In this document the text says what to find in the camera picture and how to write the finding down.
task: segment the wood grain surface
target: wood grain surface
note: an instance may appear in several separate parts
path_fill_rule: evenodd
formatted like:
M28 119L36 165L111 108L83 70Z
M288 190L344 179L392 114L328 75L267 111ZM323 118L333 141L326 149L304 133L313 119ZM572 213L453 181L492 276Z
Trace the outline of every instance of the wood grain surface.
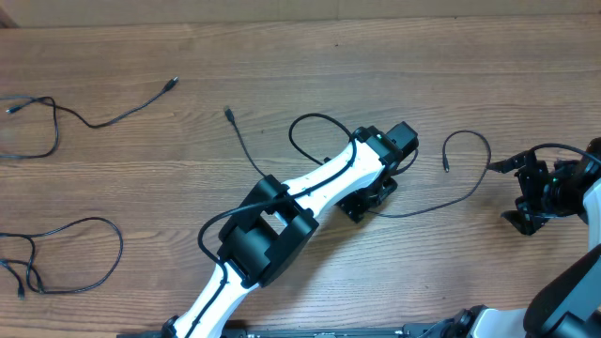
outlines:
M259 179L223 116L226 104L257 164L281 180L315 169L287 141L301 114L325 113L350 129L407 121L419 132L420 157L398 177L390 213L471 188L485 149L458 135L445 174L440 148L453 131L482 132L497 161L544 142L584 148L601 136L599 15L2 30L0 64L3 95L51 95L91 122L181 79L107 129L61 115L60 148L48 159L0 161L0 231L104 216L125 238L114 275L88 293L28 292L21 301L1 272L2 337L114 337L157 329L191 306L214 268L196 245L199 227L236 207ZM318 158L345 143L321 120L301 123L295 136ZM39 153L52 137L48 108L0 115L2 152ZM519 195L513 176L490 173L469 200L418 217L357 225L331 210L288 271L233 318L269 329L390 327L481 303L525 307L586 252L587 228L573 217L523 237L499 217ZM213 250L217 230L208 233ZM101 223L37 244L48 286L98 280L117 251ZM2 240L0 257L26 256L25 244Z
M0 8L10 26L34 28L596 14L601 0L0 0Z

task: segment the black wire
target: black wire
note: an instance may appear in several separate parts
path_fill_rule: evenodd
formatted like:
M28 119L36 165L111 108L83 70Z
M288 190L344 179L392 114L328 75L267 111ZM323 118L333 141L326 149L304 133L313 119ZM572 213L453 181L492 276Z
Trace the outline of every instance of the black wire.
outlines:
M426 332L420 334L417 338L425 338L425 337L429 336L430 334L432 334L432 332L434 331L434 329L436 329L437 327L439 327L441 325L446 325L446 324L451 323L451 322L453 322L453 320L451 318L442 319L440 322L434 324Z
M413 151L413 159L411 159L411 162L409 164L407 164L406 166L402 167L401 169L398 169L397 171L395 171L393 175L396 176L396 175L405 173L411 167L411 165L413 165L413 163L415 163L415 160L417 160L418 154L419 154L419 149L415 148L415 150Z
M79 118L82 122L84 122L84 124L91 129L99 129L99 128L104 128L104 127L108 127L108 126L112 126L115 123L119 122L120 120L122 120L123 118L137 112L140 111L144 108L146 108L150 103L154 102L156 99L158 99L160 96L162 96L164 93L168 92L169 90L171 90L179 81L178 77L175 77L171 80L169 80L169 82L167 82L167 84L162 88L162 90L159 92L159 94L155 95L154 97L152 97L152 99L146 101L145 103L143 103L142 105L135 107L133 109L130 109L129 111L113 118L110 121L104 122L104 123L100 123L97 125L94 124L90 124L88 123L81 115L79 115L77 112L75 112L74 110L67 108L67 107L63 107L60 106L58 104L56 104L56 101L52 98L52 97L40 97L40 98L34 98L31 96L25 96L25 95L19 95L19 96L11 96L11 97L4 97L4 98L0 98L0 100L18 100L18 99L28 99L28 101L26 103L22 103L22 104L18 104L16 106L13 106L9 109L7 109L7 113L9 114L15 114L17 112L19 112L20 110L22 110L22 108L30 105L31 103L40 103L49 107L53 107L53 122L54 122L54 144L52 146L52 148L50 150L48 150L45 153L42 154L38 154L38 155L15 155L15 154L0 154L0 159L7 159L7 160L31 160L31 159L41 159L41 158L45 158L48 157L50 155L52 155L57 149L58 149L58 144L59 144L59 139L60 139L60 135L59 135L59 131L58 131L58 117L57 117L57 110L62 110L65 111L67 113L70 113L72 115L75 115L77 118Z
M192 322L192 325L191 325L190 329L188 330L188 333L186 334L185 338L190 338L190 336L192 335L193 331L196 329L196 326L200 322L200 319L202 318L202 316L207 312L208 308L213 304L213 302L219 297L219 295L223 291L223 288L227 284L227 269L225 267L224 261L222 261L221 259L219 259L215 254L213 254L209 249L207 249L207 247L203 243L203 236L207 232L208 228L211 227L213 224L215 224L219 220L222 220L222 219L224 219L226 217L229 217L229 216L232 216L232 215L244 212L244 211L248 211L248 210L251 210L251 209L258 209L258 208L266 208L266 207L271 207L271 206L274 206L274 205L277 205L277 204L280 204L280 203L283 203L283 202L294 201L295 199L297 199L297 198L299 198L301 196L304 196L306 194L309 194L311 192L314 192L315 190L317 190L317 189L319 189L319 188L327 185L328 183L332 182L333 180L337 179L346 170L348 170L348 168L350 168L353 165L353 163L355 162L355 159L357 157L357 145L355 144L354 137L350 133L350 131L347 129L347 127L345 127L342 123L338 122L333 117L330 117L330 116L327 116L327 115L323 115L323 114L319 114L319 113L312 113L312 114L302 115L302 116L298 117L296 120L294 120L294 122L292 122L292 124L290 125L290 130L289 130L288 135L291 134L292 129L294 128L294 126L296 126L297 123L299 123L303 119L309 118L309 117L319 117L319 118L327 119L328 121L330 121L331 123L335 124L336 126L338 126L341 130L343 130L345 132L345 134L348 136L348 140L351 143L352 148L353 148L353 152L352 152L352 155L350 156L350 159L347 161L347 164L340 171L338 171L336 174L332 175L331 177L328 177L328 178L324 179L323 181L317 183L313 187L309 187L309 188L305 189L302 192L299 192L299 193L296 193L296 194L293 194L293 195L289 195L287 197L283 197L283 198L278 198L278 199L275 199L275 200L267 201L267 202L261 202L261 203L251 204L251 205L248 205L248 206L237 207L237 208L234 208L234 209L222 212L222 213L214 216L210 220L208 220L205 224L203 224L203 226L200 228L200 231L198 232L198 247L200 248L200 250L203 253L205 253L207 255L207 257L210 260L212 260L213 262L215 262L215 264L217 264L222 269L223 278L222 278L222 281L221 281L219 287L215 291L215 294L213 294L213 297L211 297L211 299L208 300L207 304L205 304L205 306L200 311L200 313L198 314L198 316Z
M238 126L236 125L236 119L234 118L234 113L229 108L229 106L225 106L223 108L223 112L225 113L227 120L232 124L232 126L234 126L234 131L236 131L236 135L238 136L238 139L240 140L240 145L242 146L242 150L244 150L244 154L246 154L246 158L251 163L253 168L257 171L257 173L259 173L262 177L266 177L267 175L263 174L261 169L259 169L259 167L257 167L256 164L254 164L251 154L248 153L248 150L246 149L246 145L244 144L244 140L242 139L242 135L240 135L240 131L238 130Z
M53 234L56 234L57 232L63 231L67 228L72 227L73 225L79 224L79 223L84 223L84 222L88 222L88 221L101 221L101 222L105 222L109 225L111 225L111 227L113 227L113 230L115 230L116 235L119 238L119 253L116 257L116 261L113 264L113 266L109 269L109 271L104 275L104 277L102 277L99 281L85 286L85 287L80 287L77 289L71 289L71 290L47 290L44 287L44 283L41 280L41 277L38 274L38 271L34 268L34 260L36 258L36 243L34 242L33 238L42 238L42 237L47 237ZM27 287L36 293L42 294L42 295L64 295L64 294L73 294L73 293L80 293L80 292L85 292L88 290L91 290L95 287L100 286L101 284L103 284L113 273L113 271L115 270L116 266L119 264L119 260L121 259L121 255L123 254L123 237L121 235L121 231L119 230L119 228L116 227L116 225L114 225L111 221L104 219L102 217L87 217L84 219L81 219L79 221L75 221L72 223L69 223L67 225L61 226L55 230L46 232L46 233L42 233L42 234L34 234L34 235L25 235L25 234L10 234L10 233L0 233L0 238L23 238L26 239L27 241L29 241L29 244L31 245L31 255L29 256L29 260L27 262L23 262L20 260L16 260L16 259L0 259L0 266L4 267L5 269L7 269L8 271L10 271L15 278L17 279L17 281L19 282L19 290L18 290L18 295L20 298L24 297L24 287L23 287L23 282L21 280L21 277L19 277L19 275L15 272L14 269L12 269L12 267L10 266L10 264L20 264L23 266L26 266L26 270L25 270L25 282L27 284ZM34 274L36 275L36 282L38 284L38 287L34 287L33 285L31 285L31 271L34 271Z
M307 116L307 117L318 116L321 118L325 118L328 121L330 121L331 123L335 124L338 128L342 129L343 131L346 130L347 134L350 134L350 131L347 130L347 127L345 127L342 123L338 122L338 120L336 120L333 117L329 117L327 115L323 115L323 114L319 114L319 113L307 114L307 115L303 115L303 116ZM292 124L290 125L290 128L288 129L288 140L290 140L290 144L295 149L297 149L300 152L300 154L302 154L304 157L317 163L318 165L323 165L323 163L321 161L317 160L316 158L314 158L313 156L309 155L307 152L302 150L301 147L299 145L297 145L297 143L294 142L294 139L292 138L292 131L294 130L294 127L296 127L296 125L299 122L301 122L302 120L303 120L303 118L297 118L296 120L294 120L294 122L292 122Z
M594 161L598 165L601 165L601 160L597 159L593 154L588 153L582 149L578 149L575 146L568 146L568 145L554 144L554 143L541 144L541 145L532 147L530 150L528 150L528 152L533 153L536 150L543 149L543 148L559 148L559 149L574 151L575 153L578 153L578 154L588 158L589 160Z
M426 212L434 211L434 210L440 209L442 207L448 207L450 205L453 205L455 203L461 202L461 201L465 200L466 198L470 197L476 191L476 189L478 189L478 187L480 186L480 183L482 183L482 180L485 178L487 167L490 164L490 159L492 158L492 150L490 149L490 144L488 143L488 141L486 140L486 138L483 136L483 134L481 134L480 132L478 132L478 131L456 131L456 132L452 133L451 135L449 135L447 137L447 139L444 140L444 144L442 145L442 163L443 163L443 166L444 166L444 169L445 169L446 172L449 171L449 162L447 160L447 154L446 154L447 142L449 142L449 140L451 139L451 137L453 137L453 136L455 136L455 135L457 135L459 133L464 133L464 132L471 133L471 134L474 134L474 135L480 137L480 139L482 140L482 142L485 144L485 146L486 146L486 152L488 153L488 157L486 159L485 170L482 172L482 175L478 179L478 182L476 182L476 185L473 186L473 188L470 190L470 192L468 192L465 196L457 198L457 199L455 199L455 200L453 200L451 202L443 203L443 204L438 205L438 206L428 207L428 208L425 208L423 210L413 211L413 212L406 213L406 214L389 215L389 214L379 213L379 212L376 212L376 211L368 211L368 212L371 212L371 213L373 213L375 215L378 215L380 217L405 218L405 217L415 216L415 215L423 214L423 213L426 213Z

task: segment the cable end plug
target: cable end plug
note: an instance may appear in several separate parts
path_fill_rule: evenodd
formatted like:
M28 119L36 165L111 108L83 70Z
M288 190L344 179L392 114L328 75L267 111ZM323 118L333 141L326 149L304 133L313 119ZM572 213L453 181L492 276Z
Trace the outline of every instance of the cable end plug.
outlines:
M7 109L7 114L10 114L10 115L15 114L15 113L19 112L20 110L22 110L22 108L23 108L23 106L21 104L16 105L14 107L10 107Z
M169 91L169 90L173 89L173 87L175 87L178 82L179 82L179 77L176 76L175 78L169 80L169 82L165 85L165 87L162 89L162 91Z
M229 106L224 106L223 112L225 113L225 117L227 117L228 121L230 121L232 124L235 123L234 122L234 112L232 112L232 110L229 108Z
M449 160L447 160L447 155L442 155L442 166L444 167L445 172L449 172L451 168L449 167Z
M22 285L19 285L19 290L17 290L17 296L19 296L19 300L25 300L25 288Z

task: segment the wire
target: wire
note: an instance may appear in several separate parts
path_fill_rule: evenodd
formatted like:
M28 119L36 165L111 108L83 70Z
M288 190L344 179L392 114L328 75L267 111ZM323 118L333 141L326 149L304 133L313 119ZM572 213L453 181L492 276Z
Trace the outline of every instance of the wire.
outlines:
M200 248L200 250L203 253L205 253L207 255L207 257L210 260L212 260L213 262L215 262L215 264L217 264L222 269L223 278L222 278L222 281L221 281L219 287L215 291L215 294L213 294L213 297L211 297L210 300L208 300L207 304L205 304L205 306L200 311L200 313L198 314L198 316L192 322L192 325L191 325L190 329L188 330L188 333L186 334L185 338L190 338L190 336L192 335L192 333L196 329L196 326L200 322L200 319L202 318L202 316L207 312L208 308L213 304L213 302L219 297L219 295L221 294L221 292L225 288L225 285L227 284L227 269L225 267L224 261L221 260L221 259L219 259L203 243L203 236L207 232L208 228L211 227L213 224L215 224L219 220L222 220L222 219L224 219L226 217L229 217L229 216L232 216L232 215L244 212L244 211L248 211L248 210L252 210L252 209L259 209L259 208L266 208L266 207L275 206L275 205L283 203L283 202L294 201L295 199L297 199L297 198L299 198L301 196L304 196L306 194L309 194L311 192L314 192L315 190L317 190L317 189L319 189L319 188L327 185L328 183L332 182L333 180L337 179L346 170L348 170L348 168L350 168L353 165L353 163L355 162L355 159L357 157L357 145L354 142L354 137L350 133L350 131L347 129L347 127L345 127L342 123L338 122L333 117L330 117L330 116L327 116L327 115L323 115L323 114L319 114L319 113L311 113L311 114L302 115L302 116L298 117L297 119L295 119L294 122L292 122L292 124L290 125L290 130L288 132L288 135L291 135L292 129L294 128L294 126L296 126L297 123L299 123L303 119L309 118L309 117L324 118L324 119L330 121L331 123L335 124L342 131L345 132L345 134L348 136L348 141L352 144L352 148L353 148L353 152L352 152L352 154L350 156L350 159L347 161L347 164L340 171L338 171L336 174L332 175L331 177L328 177L328 178L324 179L323 181L317 183L313 187L309 187L309 188L305 189L302 192L299 192L299 193L296 193L296 194L293 194L293 195L289 195L287 197L274 199L274 200L271 200L271 201L266 201L266 202L261 202L261 203L255 203L255 204L251 204L251 205L248 205L248 206L233 208L231 210L222 212L222 213L214 216L213 218L211 218L210 220L208 220L205 224L203 224L203 226L200 228L200 231L198 232L198 247Z
M601 165L601 160L597 159L593 154L588 153L582 149L578 149L575 146L568 146L568 145L554 144L554 143L541 144L541 145L532 147L530 150L528 150L528 152L533 153L536 150L543 149L543 148L559 148L559 149L574 151L575 153L578 153L578 154L588 158L589 160L597 163L598 165Z
M439 326L441 325L446 325L448 323L453 322L453 320L451 318L447 318L447 319L442 319L440 322L434 324L432 327L430 327L430 329L428 329L426 332L420 334L419 336L417 336L417 338L425 338L427 336L429 336L430 334L432 334L432 332Z
M38 274L38 271L33 266L34 260L36 258L36 243L34 242L33 238L42 238L42 237L54 235L60 231L63 231L67 228L72 227L73 225L88 222L88 221L105 222L105 223L111 225L111 227L113 227L113 230L115 230L116 235L119 238L119 253L116 257L115 263L113 264L111 269L109 269L109 271L104 275L104 277L102 277L99 281L97 281L91 285L77 288L77 289L71 289L71 290L47 290L44 287L44 283L42 282L41 277ZM116 266L119 264L119 260L121 260L121 255L123 254L123 237L121 235L121 231L119 230L119 228L116 227L116 225L114 223L112 223L111 221L104 219L102 217L87 217L87 218L69 223L69 224L61 226L55 230L52 230L52 231L49 231L46 233L42 233L42 234L25 235L25 234L0 233L0 238L23 238L23 239L26 239L27 241L29 241L29 244L31 245L31 254L30 254L29 260L27 262L23 262L23 261L16 260L16 259L0 259L0 266L7 269L17 279L17 281L19 283L19 289L17 291L17 294L19 295L20 299L23 299L24 295L25 295L23 282L21 280L21 277L19 277L19 274L17 274L17 272L15 272L15 270L10 266L10 264L20 264L20 265L26 266L25 282L27 284L27 287L31 291L42 294L42 295L64 295L64 294L74 294L74 293L81 293L81 292L89 291L93 288L100 286L104 282L106 282L106 280L111 276L111 274L115 270ZM33 285L31 285L31 271L33 271L34 274L36 275L36 282L37 282L38 287L34 287Z
M463 200L467 199L468 197L470 197L470 196L471 196L471 195L472 195L472 194L473 194L473 193L474 193L474 192L475 192L475 191L478 189L478 187L480 186L480 183L482 183L482 180L485 178L486 171L487 171L487 167L488 167L488 165L490 164L490 159L492 158L492 150L490 149L490 144L488 143L488 141L486 140L486 138L483 136L483 134L481 134L480 132L478 132L478 131L466 131L466 130L463 130L463 131L455 131L454 133L452 133L451 135L449 135L449 136L447 137L447 139L446 139L446 140L444 140L444 144L442 144L442 165L444 166L444 170L445 170L447 173L448 173L448 172L449 172L449 170L450 170L450 168L449 168L449 161L447 160L447 154L446 154L446 146L447 146L447 142L449 142L449 140L450 140L450 139L451 139L453 136L455 136L455 135L457 135L457 134L459 134L459 133L471 133L471 134L474 134L474 135L476 135L476 136L480 137L480 139L482 140L482 142L483 142L483 143L485 144L485 146L486 146L486 152L487 152L487 154L488 154L488 157L487 157L487 159L486 159L486 165L485 165L485 169L484 169L484 171L482 172L482 174L480 175L480 178L478 179L478 182L476 182L476 185L474 185L474 186L473 186L473 188L470 190L470 192L468 192L468 193L467 193L466 195L464 195L463 197L459 197L459 198L457 198L457 199L455 199L455 200L453 200L453 201L451 201L451 202L443 203L443 204L441 204L441 205L438 205L438 206L434 206L434 207L428 207L428 208L425 208L425 209L422 209L422 210L419 210L419 211L413 211L413 212L406 213L406 214L399 214L399 215L389 215L389 214L383 214L383 213L379 213L379 212L376 212L376 211L368 211L368 212L371 212L371 213L373 213L373 214L375 214L375 215L378 215L378 216L380 216L380 217L387 217L387 218L406 218L406 217L415 216L415 215L420 215L420 214L423 214L423 213L426 213L426 212L434 211L434 210L437 210L437 209L440 209L440 208L443 208L443 207L448 207L448 206L450 206L450 205L453 205L453 204L455 204L455 203L459 203L459 202L461 202L461 201L463 201Z
M15 105L15 106L12 106L12 107L8 108L7 109L7 113L11 114L11 115L19 112L20 110L22 110L22 108L30 105L31 103L39 103L39 104L43 104L45 106L52 107L53 108L53 122L54 122L54 143L53 143L53 146L50 148L50 150L48 150L45 153L38 154L38 155L0 154L0 160L1 159L6 159L6 160L31 160L31 159L41 159L41 158L45 158L45 157L48 157L48 156L52 155L58 149L58 144L59 144L59 139L60 139L60 134L59 134L59 130L58 130L58 116L57 116L57 111L58 110L61 110L61 111L70 113L72 115L75 115L88 128L91 128L91 129L100 129L100 128L112 126L115 123L119 122L120 120L124 119L125 117L127 117L127 116L129 116L129 115L131 115L131 114L133 114L133 113L135 113L137 111L140 111L140 110L146 108L150 103L152 103L156 99L160 98L164 93L166 93L169 90L173 89L173 87L177 84L178 81L179 81L178 77L175 77L175 78L169 80L169 82L167 82L167 84L162 88L162 90L159 92L159 94L155 95L150 100L148 100L145 103L143 103L142 105L140 105L138 107L135 107L133 109L130 109L129 111L127 111L127 112L125 112L125 113L123 113L123 114L121 114L121 115L113 118L110 121L107 121L107 122L104 122L104 123L100 123L100 124L97 124L97 125L88 123L81 115L79 115L79 113L75 112L74 110L56 104L56 101L52 97L34 98L34 97L31 97L31 96L26 96L26 95L18 95L18 96L10 96L10 97L0 98L0 100L22 100L22 99L27 99L28 100L25 103L18 104L18 105Z
M259 167L257 167L256 164L254 164L251 154L248 153L248 150L246 149L246 145L244 144L244 140L242 139L242 135L240 135L240 131L238 130L238 126L236 125L236 119L234 118L234 112L232 112L232 110L229 108L229 106L225 106L223 108L223 112L225 113L225 117L227 117L227 120L232 124L232 126L234 126L234 131L236 131L236 135L238 136L238 139L240 140L240 145L242 146L242 150L244 150L244 154L246 154L246 158L248 159L248 161L251 163L253 168L262 177L267 177L267 175L263 174L261 169L259 169Z
M413 165L413 163L415 163L415 160L417 160L418 154L419 154L419 149L415 148L415 150L413 151L413 159L411 159L411 162L409 164L407 164L406 166L402 167L401 169L398 169L397 171L395 171L393 176L405 173L411 167L411 165Z
M303 115L301 117L304 117L304 116L308 116L308 117L318 116L318 117L321 117L321 118L325 118L328 121L330 121L331 123L335 124L338 128L340 128L343 131L345 131L347 133L347 135L350 134L350 131L348 131L347 127L345 127L342 123L338 122L338 120L336 120L333 117L329 117L327 115L323 115L323 114L319 114L319 113L307 114L307 115ZM304 118L301 118L301 117L299 117L296 120L294 120L294 122L292 122L292 124L290 125L290 128L288 129L288 140L290 140L290 144L295 149L297 149L300 152L300 154L302 154L304 157L306 157L307 159L309 159L309 160L317 163L318 165L323 165L323 163L321 161L317 160L316 158L314 158L313 156L307 154L304 150L302 150L301 147L299 145L297 145L297 143L294 142L294 139L292 138L292 131L294 130L294 127L296 127L297 124L304 119Z

